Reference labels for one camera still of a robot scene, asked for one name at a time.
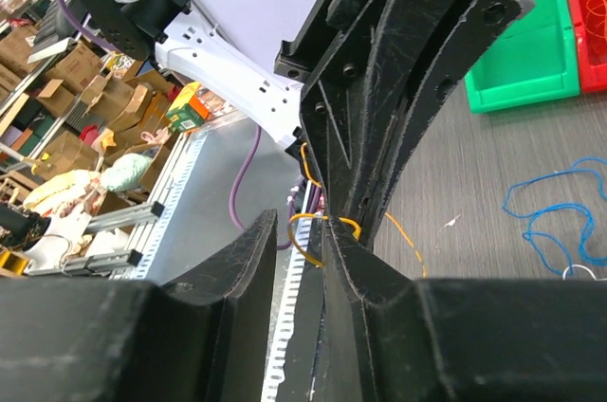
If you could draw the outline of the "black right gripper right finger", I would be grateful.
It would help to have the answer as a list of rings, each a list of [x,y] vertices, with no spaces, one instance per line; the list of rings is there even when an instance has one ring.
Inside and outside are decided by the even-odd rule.
[[[332,401],[602,401],[602,282],[411,280],[322,235]]]

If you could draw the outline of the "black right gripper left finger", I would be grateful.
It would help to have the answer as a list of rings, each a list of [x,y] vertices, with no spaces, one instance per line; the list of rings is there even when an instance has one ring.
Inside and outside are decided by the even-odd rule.
[[[237,239],[156,285],[1,283],[5,401],[257,401],[277,244],[263,211]]]

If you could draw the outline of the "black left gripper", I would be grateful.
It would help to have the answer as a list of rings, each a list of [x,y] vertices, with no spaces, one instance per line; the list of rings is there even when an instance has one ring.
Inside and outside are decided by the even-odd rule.
[[[327,221],[371,247],[420,139],[532,0],[316,0],[274,72],[305,83],[301,121]]]

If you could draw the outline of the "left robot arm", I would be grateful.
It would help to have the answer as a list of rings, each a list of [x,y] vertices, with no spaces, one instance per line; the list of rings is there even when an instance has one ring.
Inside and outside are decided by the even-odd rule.
[[[534,0],[315,0],[272,73],[190,0],[81,0],[104,42],[202,82],[289,152],[305,147],[327,212],[370,247],[452,89]]]

